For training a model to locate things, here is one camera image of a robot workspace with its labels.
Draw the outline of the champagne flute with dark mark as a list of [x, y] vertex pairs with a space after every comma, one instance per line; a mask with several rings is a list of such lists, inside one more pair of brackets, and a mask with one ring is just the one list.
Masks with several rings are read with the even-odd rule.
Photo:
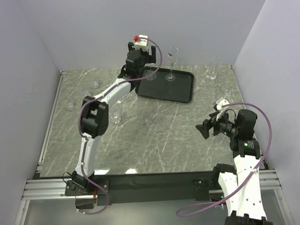
[[175, 80], [175, 75], [173, 74], [173, 67], [178, 60], [178, 48], [174, 46], [171, 47], [167, 55], [170, 72], [166, 75], [166, 81], [171, 82]]

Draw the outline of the clear wine glass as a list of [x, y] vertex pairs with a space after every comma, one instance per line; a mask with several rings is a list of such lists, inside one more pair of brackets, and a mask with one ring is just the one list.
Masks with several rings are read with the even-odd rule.
[[157, 78], [157, 75], [155, 73], [155, 64], [148, 64], [148, 68], [144, 71], [144, 76], [146, 77], [146, 80], [153, 81]]

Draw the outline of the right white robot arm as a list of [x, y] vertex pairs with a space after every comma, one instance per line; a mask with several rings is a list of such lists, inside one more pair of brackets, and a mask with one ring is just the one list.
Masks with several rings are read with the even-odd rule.
[[214, 112], [196, 128], [203, 137], [224, 134], [230, 139], [234, 165], [217, 164], [211, 182], [221, 188], [225, 197], [228, 216], [224, 225], [273, 225], [267, 220], [263, 208], [258, 162], [261, 160], [260, 145], [254, 136], [257, 114], [241, 109], [231, 122], [226, 110]]

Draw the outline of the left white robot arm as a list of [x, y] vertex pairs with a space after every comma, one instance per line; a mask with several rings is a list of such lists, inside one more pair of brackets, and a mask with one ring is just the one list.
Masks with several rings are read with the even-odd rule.
[[86, 96], [83, 99], [78, 131], [81, 136], [81, 148], [75, 170], [67, 188], [77, 190], [88, 195], [99, 186], [94, 183], [94, 161], [99, 140], [108, 129], [109, 109], [124, 96], [137, 88], [145, 79], [144, 66], [156, 63], [156, 53], [160, 47], [145, 35], [138, 35], [128, 44], [128, 53], [125, 65], [109, 88], [94, 97]]

